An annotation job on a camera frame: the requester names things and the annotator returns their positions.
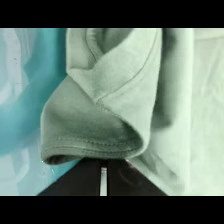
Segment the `black object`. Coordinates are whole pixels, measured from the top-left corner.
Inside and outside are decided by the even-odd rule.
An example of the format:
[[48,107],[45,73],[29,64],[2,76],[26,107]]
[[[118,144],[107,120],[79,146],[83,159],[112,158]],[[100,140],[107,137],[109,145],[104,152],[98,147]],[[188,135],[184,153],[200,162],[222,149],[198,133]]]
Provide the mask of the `black object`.
[[108,196],[166,196],[125,160],[84,159],[39,196],[99,196],[101,168]]

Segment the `garment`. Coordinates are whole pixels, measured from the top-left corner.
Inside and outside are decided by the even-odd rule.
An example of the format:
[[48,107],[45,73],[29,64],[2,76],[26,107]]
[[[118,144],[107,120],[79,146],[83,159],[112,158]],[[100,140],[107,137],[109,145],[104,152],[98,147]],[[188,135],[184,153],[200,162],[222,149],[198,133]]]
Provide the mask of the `garment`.
[[14,102],[0,105],[0,155],[15,149],[39,128],[44,104],[66,76],[65,31],[37,30],[32,57],[24,66],[29,85]]
[[125,158],[168,195],[224,195],[223,54],[223,29],[68,29],[42,159]]

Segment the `light green cloth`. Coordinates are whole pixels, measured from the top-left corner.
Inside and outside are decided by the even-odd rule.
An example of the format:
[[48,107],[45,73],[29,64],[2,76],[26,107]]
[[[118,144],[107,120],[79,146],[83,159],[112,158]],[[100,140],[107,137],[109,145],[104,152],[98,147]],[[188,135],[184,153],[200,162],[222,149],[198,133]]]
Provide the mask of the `light green cloth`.
[[68,29],[42,159],[128,159],[168,195],[224,195],[224,30]]

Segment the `light blue plastic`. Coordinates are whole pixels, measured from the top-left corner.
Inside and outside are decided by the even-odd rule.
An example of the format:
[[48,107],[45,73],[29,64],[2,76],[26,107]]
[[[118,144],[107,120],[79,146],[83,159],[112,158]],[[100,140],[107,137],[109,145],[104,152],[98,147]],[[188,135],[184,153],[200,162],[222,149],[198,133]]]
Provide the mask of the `light blue plastic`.
[[[60,32],[64,30],[0,28],[0,116],[3,106],[14,104],[15,108],[18,107],[19,116],[19,109],[22,108],[16,105],[17,99],[24,91],[30,91],[29,87],[36,91],[34,100],[30,102],[33,106],[37,103],[38,108],[41,109],[47,97],[63,80],[64,61],[61,61],[57,55],[65,60],[64,46],[62,44],[59,52],[56,52],[56,45],[54,45],[61,35]],[[42,90],[46,91],[44,97],[36,97],[38,91]],[[33,126],[27,129],[27,133],[24,132],[27,135],[26,144],[15,147],[14,138],[3,137],[4,133],[3,131],[1,133],[1,130],[4,129],[0,130],[0,195],[37,195],[78,162],[48,166],[41,161],[38,116],[38,113],[35,114],[36,121],[34,119]],[[7,128],[7,121],[4,125],[0,125]]]

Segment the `green fabric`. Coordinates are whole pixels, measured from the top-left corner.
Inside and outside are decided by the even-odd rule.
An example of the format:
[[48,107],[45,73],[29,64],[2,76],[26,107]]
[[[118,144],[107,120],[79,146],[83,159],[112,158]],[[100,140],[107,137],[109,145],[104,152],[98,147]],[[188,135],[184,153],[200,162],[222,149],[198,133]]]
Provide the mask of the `green fabric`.
[[223,29],[68,29],[42,159],[128,159],[168,195],[224,195]]

